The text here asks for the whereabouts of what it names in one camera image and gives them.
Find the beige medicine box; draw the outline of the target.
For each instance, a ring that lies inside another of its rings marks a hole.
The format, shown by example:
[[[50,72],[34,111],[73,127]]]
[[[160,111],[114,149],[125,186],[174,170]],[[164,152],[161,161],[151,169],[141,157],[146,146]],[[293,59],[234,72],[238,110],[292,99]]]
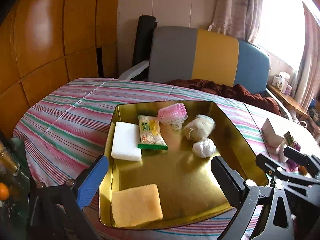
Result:
[[[272,148],[278,148],[285,140],[285,129],[282,124],[274,119],[267,118],[261,128],[266,144]]]

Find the white ball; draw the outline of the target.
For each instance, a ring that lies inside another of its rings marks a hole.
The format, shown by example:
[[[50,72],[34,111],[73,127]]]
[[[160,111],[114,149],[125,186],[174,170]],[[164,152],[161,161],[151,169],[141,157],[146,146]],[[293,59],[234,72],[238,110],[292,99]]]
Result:
[[[208,158],[216,153],[217,148],[212,139],[206,138],[193,144],[193,153],[199,158]]]

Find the yellow sponge block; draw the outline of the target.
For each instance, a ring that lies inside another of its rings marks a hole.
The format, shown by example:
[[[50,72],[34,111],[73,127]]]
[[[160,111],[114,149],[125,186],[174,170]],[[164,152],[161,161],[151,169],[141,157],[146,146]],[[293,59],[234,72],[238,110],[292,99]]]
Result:
[[[111,208],[114,223],[119,228],[138,226],[163,218],[158,187],[155,184],[112,193]]]

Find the beige bundle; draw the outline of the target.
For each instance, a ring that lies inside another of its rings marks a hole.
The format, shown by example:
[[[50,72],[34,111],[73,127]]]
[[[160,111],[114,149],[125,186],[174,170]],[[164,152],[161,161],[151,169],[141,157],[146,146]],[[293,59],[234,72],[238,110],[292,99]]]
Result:
[[[207,139],[215,128],[215,121],[206,115],[197,115],[183,129],[184,135],[188,140],[195,142]]]

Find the white foam block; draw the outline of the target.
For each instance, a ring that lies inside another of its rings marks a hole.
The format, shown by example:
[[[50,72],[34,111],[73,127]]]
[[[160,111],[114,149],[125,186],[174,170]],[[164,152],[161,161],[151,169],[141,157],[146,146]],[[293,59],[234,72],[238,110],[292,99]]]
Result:
[[[142,152],[138,148],[139,143],[139,126],[118,121],[113,135],[111,157],[127,161],[141,161]]]

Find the pink hair roller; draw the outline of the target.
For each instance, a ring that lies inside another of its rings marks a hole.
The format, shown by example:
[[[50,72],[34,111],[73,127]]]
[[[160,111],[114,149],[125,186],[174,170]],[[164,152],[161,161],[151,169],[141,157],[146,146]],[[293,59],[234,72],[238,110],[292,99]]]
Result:
[[[180,129],[188,118],[188,113],[183,103],[175,103],[161,108],[157,113],[159,122]]]

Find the purple packet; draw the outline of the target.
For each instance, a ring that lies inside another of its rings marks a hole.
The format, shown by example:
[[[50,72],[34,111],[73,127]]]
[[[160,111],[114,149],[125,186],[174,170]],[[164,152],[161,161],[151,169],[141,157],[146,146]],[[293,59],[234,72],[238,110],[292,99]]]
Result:
[[[299,166],[299,162],[297,162],[300,155],[299,143],[295,141],[294,145],[286,146],[284,149],[284,155],[287,157],[286,163],[289,167],[289,171],[294,171]]]

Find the orange fruit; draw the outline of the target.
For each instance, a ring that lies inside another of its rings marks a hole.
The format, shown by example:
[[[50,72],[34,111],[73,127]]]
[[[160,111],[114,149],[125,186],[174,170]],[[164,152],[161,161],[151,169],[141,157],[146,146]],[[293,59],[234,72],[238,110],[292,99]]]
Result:
[[[10,191],[7,185],[0,183],[0,200],[6,201],[10,197]]]

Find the white product box on table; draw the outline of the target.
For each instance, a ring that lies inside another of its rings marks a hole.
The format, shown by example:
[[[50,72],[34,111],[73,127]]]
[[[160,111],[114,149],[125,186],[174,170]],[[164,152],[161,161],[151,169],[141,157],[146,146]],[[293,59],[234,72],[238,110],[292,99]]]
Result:
[[[280,72],[278,76],[274,76],[272,86],[285,95],[290,95],[292,87],[289,85],[290,74]]]

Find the gold metal tray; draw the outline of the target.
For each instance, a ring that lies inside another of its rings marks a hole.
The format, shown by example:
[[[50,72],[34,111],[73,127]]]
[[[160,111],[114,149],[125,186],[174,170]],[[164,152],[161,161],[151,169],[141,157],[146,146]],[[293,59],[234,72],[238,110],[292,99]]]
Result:
[[[188,225],[231,209],[212,174],[211,160],[193,154],[193,142],[184,136],[182,130],[161,125],[161,135],[168,149],[142,150],[141,161],[124,161],[111,157],[117,122],[138,124],[139,115],[155,116],[160,108],[168,105],[167,101],[158,101],[122,104],[115,108],[104,152],[108,157],[109,167],[99,188],[99,218],[104,226],[116,226],[111,210],[112,193],[149,184],[158,187],[163,218],[139,225],[140,230]],[[267,185],[268,178],[257,167],[254,151],[220,106],[210,101],[185,101],[184,105],[189,121],[198,114],[214,119],[216,126],[210,138],[230,168],[259,186]]]

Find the dark red blanket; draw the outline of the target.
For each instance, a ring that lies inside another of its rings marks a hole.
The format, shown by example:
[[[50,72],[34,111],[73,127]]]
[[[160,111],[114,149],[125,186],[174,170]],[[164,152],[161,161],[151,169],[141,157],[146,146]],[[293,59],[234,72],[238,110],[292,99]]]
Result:
[[[233,87],[227,85],[219,85],[209,80],[171,80],[165,83],[166,85],[173,85],[183,88],[190,88],[199,90],[209,94],[221,96],[223,98],[234,99],[249,105],[264,109],[276,115],[281,115],[280,108],[276,100],[270,96],[262,96],[260,93],[252,94],[242,85],[234,85]]]

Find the pink patterned curtain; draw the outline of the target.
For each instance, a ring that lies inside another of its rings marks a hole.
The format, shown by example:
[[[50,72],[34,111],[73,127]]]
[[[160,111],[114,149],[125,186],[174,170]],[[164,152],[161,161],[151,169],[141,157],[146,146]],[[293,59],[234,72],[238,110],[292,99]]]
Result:
[[[253,43],[259,30],[263,0],[217,0],[209,31]]]

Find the wooden wardrobe panel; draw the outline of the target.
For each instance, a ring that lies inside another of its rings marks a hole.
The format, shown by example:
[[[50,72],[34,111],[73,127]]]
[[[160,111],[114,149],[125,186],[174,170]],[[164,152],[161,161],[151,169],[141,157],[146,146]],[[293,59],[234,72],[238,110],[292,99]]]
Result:
[[[117,77],[118,0],[17,0],[1,23],[1,133],[69,81]]]

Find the black rolled mat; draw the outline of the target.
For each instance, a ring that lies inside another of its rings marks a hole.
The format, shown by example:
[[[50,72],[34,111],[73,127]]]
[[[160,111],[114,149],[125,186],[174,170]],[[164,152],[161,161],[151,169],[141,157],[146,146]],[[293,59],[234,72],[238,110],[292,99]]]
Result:
[[[132,66],[149,59],[153,32],[156,27],[157,21],[154,16],[141,15],[139,17],[133,50]]]

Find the white bed rail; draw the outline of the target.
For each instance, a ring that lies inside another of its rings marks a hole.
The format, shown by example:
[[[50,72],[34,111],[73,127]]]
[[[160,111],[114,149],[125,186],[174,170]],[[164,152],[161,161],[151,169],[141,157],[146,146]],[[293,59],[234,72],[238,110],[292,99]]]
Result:
[[[147,69],[150,65],[149,61],[142,61],[139,64],[131,67],[130,69],[123,72],[118,79],[119,80],[132,80],[134,77],[141,74],[145,69]]]

